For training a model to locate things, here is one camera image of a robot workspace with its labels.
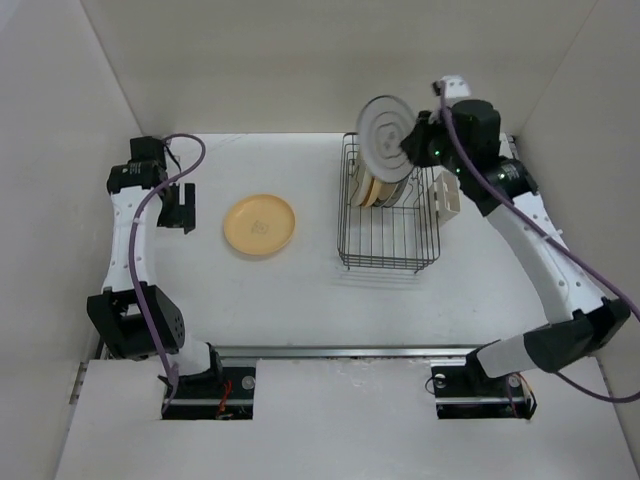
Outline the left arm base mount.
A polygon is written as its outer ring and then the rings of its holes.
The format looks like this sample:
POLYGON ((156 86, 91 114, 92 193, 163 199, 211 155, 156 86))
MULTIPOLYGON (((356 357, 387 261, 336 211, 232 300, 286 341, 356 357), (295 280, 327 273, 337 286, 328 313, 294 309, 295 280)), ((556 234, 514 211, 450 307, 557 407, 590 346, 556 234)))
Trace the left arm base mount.
POLYGON ((161 407, 163 420, 251 420, 257 362, 223 361, 206 372, 179 377, 177 393, 167 387, 161 407))

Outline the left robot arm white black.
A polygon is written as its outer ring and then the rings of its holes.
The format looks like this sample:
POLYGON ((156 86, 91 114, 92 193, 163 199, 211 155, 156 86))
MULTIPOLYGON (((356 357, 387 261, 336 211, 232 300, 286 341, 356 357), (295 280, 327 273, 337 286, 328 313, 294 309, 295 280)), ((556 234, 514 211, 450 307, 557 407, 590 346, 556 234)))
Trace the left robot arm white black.
POLYGON ((156 275, 156 233, 196 228, 196 187, 181 183, 187 171, 169 173, 173 135, 131 139, 130 158, 112 167, 107 192, 113 209, 109 266, 99 293, 86 308, 110 354, 121 360, 159 358, 164 382, 173 387, 189 377, 201 396, 217 394, 224 373, 213 347, 186 331, 179 307, 156 275))

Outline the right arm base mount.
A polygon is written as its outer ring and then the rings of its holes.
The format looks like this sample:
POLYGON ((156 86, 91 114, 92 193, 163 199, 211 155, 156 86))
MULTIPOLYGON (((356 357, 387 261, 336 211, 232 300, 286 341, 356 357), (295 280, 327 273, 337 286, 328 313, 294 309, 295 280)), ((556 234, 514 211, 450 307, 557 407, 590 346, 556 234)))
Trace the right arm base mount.
POLYGON ((536 396, 520 374, 476 381, 465 365, 449 361, 432 362, 430 371, 425 389, 435 397, 439 420, 531 420, 536 413, 536 396))

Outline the yellow plate with drawing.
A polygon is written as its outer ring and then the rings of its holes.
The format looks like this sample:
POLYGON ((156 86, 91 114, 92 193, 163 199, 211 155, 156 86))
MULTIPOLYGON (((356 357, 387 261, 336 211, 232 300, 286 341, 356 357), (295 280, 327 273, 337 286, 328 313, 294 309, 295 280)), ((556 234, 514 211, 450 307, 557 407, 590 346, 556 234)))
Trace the yellow plate with drawing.
POLYGON ((237 252, 255 257, 271 256, 294 236, 296 216, 292 206, 272 194, 256 194, 234 204, 223 222, 227 243, 237 252))

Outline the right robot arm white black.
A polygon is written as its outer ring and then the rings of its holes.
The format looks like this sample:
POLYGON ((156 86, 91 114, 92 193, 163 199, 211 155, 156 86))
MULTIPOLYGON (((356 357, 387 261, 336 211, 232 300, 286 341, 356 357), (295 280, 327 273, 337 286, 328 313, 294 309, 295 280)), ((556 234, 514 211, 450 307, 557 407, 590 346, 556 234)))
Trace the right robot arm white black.
POLYGON ((539 369, 555 374, 604 347, 636 307, 572 254, 549 218, 524 164, 503 154, 500 115, 491 103, 463 100, 419 113, 401 148, 416 167, 441 166, 502 236, 534 286, 545 325, 468 354, 465 386, 487 393, 501 377, 539 369))

